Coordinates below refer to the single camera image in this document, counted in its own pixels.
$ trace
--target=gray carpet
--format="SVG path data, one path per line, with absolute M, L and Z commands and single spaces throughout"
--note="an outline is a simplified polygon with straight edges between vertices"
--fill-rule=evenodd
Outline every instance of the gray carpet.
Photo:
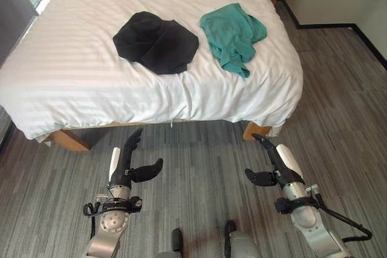
M 279 14 L 304 68 L 302 100 L 275 143 L 298 159 L 307 183 L 317 182 L 325 202 L 372 229 L 371 241 L 348 244 L 356 257 L 387 253 L 387 73 L 349 29 L 295 29 Z M 170 248 L 181 227 L 184 258 L 219 258 L 222 226 L 235 219 L 266 257 L 312 258 L 289 216 L 274 208 L 278 187 L 257 188 L 245 167 L 269 170 L 265 152 L 243 142 L 246 123 L 226 121 L 145 127 L 133 166 L 164 158 L 162 174 L 133 186 L 143 211 L 131 215 L 117 257 L 154 257 Z M 78 257 L 90 220 L 82 206 L 105 193 L 112 148 L 134 127 L 81 131 L 88 153 L 27 141 L 14 130 L 0 153 L 0 257 Z M 360 234 L 334 219 L 341 237 Z

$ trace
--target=green cloth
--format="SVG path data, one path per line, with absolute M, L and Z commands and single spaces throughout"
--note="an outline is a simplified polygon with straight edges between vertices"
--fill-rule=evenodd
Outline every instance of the green cloth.
M 244 63 L 255 55 L 253 43 L 267 36 L 265 25 L 234 3 L 203 15 L 200 27 L 221 67 L 247 78 L 250 71 Z

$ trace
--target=mattress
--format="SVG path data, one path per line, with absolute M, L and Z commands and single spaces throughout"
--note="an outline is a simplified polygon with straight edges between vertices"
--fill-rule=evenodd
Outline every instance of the mattress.
M 223 70 L 202 15 L 240 3 L 266 27 L 243 79 Z M 187 71 L 158 76 L 118 56 L 112 37 L 136 12 L 175 19 L 196 34 Z M 302 92 L 302 68 L 270 0 L 51 0 L 0 69 L 0 104 L 28 139 L 112 122 L 254 121 L 278 127 Z

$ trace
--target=bed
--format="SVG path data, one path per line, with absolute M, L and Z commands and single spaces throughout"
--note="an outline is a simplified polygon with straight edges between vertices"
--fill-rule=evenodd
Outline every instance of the bed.
M 203 14 L 236 2 L 268 31 L 246 79 L 221 69 L 199 27 Z M 158 76 L 117 55 L 112 37 L 140 11 L 198 36 L 187 71 Z M 270 0 L 51 0 L 0 69 L 0 104 L 40 141 L 62 129 L 177 120 L 248 120 L 275 134 L 301 92 L 298 55 Z

